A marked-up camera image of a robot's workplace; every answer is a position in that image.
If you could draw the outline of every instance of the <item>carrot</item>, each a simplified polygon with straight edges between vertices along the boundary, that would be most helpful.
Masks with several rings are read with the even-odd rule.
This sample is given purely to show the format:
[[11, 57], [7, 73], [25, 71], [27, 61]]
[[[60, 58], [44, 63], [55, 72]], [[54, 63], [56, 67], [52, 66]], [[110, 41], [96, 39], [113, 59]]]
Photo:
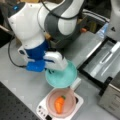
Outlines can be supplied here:
[[65, 96], [60, 96], [55, 100], [55, 110], [58, 114], [61, 114], [63, 112], [65, 99]]

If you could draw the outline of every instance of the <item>gray tabletop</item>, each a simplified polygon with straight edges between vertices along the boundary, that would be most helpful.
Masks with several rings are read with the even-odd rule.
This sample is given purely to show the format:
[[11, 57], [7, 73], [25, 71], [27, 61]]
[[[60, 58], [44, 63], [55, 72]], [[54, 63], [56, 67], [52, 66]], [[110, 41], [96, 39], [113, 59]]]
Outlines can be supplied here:
[[[71, 45], [65, 48], [65, 56], [78, 67], [90, 51], [100, 42], [98, 36], [87, 32], [79, 36]], [[8, 45], [0, 49], [0, 81], [15, 94], [35, 114], [39, 102], [52, 90], [45, 79], [45, 73], [29, 72], [17, 68], [10, 62], [7, 54]], [[12, 42], [11, 56], [17, 64], [25, 64], [17, 53], [18, 47]], [[99, 89], [89, 80], [79, 74], [82, 79], [76, 93], [84, 99], [83, 106], [79, 109], [73, 120], [117, 120], [107, 111], [99, 107]]]

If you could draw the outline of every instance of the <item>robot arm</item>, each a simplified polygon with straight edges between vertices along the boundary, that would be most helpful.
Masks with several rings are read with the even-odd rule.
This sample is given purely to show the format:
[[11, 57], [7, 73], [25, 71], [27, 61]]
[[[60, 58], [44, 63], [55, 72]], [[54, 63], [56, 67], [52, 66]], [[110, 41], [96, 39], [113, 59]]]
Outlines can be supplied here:
[[59, 52], [47, 52], [44, 31], [54, 39], [68, 38], [77, 24], [77, 16], [69, 18], [81, 11], [83, 3], [84, 0], [64, 0], [60, 4], [45, 2], [48, 9], [61, 17], [52, 15], [42, 3], [19, 3], [9, 10], [8, 20], [15, 35], [22, 42], [19, 53], [27, 60], [28, 70], [40, 72], [44, 68], [66, 68], [67, 60]]

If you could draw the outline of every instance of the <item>cable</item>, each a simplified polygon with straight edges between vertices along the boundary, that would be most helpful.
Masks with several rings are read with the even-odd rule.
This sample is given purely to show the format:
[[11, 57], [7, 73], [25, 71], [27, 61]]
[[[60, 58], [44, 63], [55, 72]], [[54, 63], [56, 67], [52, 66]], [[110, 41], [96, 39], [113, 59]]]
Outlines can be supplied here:
[[89, 14], [95, 15], [95, 16], [97, 16], [97, 17], [101, 18], [102, 20], [104, 20], [104, 21], [105, 21], [105, 23], [108, 23], [108, 21], [107, 21], [105, 18], [103, 18], [103, 17], [101, 17], [101, 16], [99, 16], [99, 15], [97, 15], [97, 14], [95, 14], [95, 13], [88, 12], [88, 11], [84, 11], [83, 13], [89, 13]]
[[15, 65], [16, 67], [25, 68], [25, 67], [26, 67], [25, 65], [17, 65], [17, 64], [15, 64], [15, 63], [13, 62], [12, 58], [11, 58], [11, 55], [10, 55], [10, 45], [11, 45], [11, 42], [12, 42], [12, 40], [13, 40], [14, 37], [15, 37], [14, 35], [11, 37], [11, 40], [10, 40], [10, 42], [9, 42], [9, 44], [8, 44], [8, 57], [9, 57], [11, 63], [12, 63], [13, 65]]
[[57, 18], [61, 18], [61, 19], [64, 19], [64, 20], [71, 20], [71, 19], [74, 19], [76, 17], [79, 16], [79, 13], [73, 17], [70, 17], [70, 18], [66, 18], [66, 17], [62, 17], [62, 16], [59, 16], [57, 15], [56, 13], [52, 12], [46, 5], [45, 3], [43, 2], [43, 0], [41, 0], [41, 3], [43, 4], [43, 6], [50, 12], [50, 14], [52, 14], [53, 16], [57, 17]]

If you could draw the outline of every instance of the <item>white surface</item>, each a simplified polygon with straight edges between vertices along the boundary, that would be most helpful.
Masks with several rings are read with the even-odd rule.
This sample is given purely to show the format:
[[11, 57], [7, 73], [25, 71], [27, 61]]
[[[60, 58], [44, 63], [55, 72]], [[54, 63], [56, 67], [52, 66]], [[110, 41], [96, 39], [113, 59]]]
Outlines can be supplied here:
[[77, 77], [77, 79], [73, 82], [73, 84], [70, 86], [70, 88], [75, 91], [81, 83], [81, 79]]
[[[99, 43], [98, 40], [98, 37], [92, 33], [82, 34], [65, 49], [66, 58], [79, 66]], [[17, 48], [13, 42], [12, 45], [12, 59], [15, 63], [24, 64], [25, 62], [17, 53]], [[28, 72], [13, 66], [8, 58], [7, 46], [0, 49], [0, 68], [0, 81], [36, 114], [39, 102], [52, 90], [52, 87], [46, 82], [44, 72]], [[82, 75], [80, 78], [82, 78], [82, 83], [75, 92], [84, 99], [84, 104], [73, 117], [73, 120], [117, 120], [98, 106], [99, 90]]]

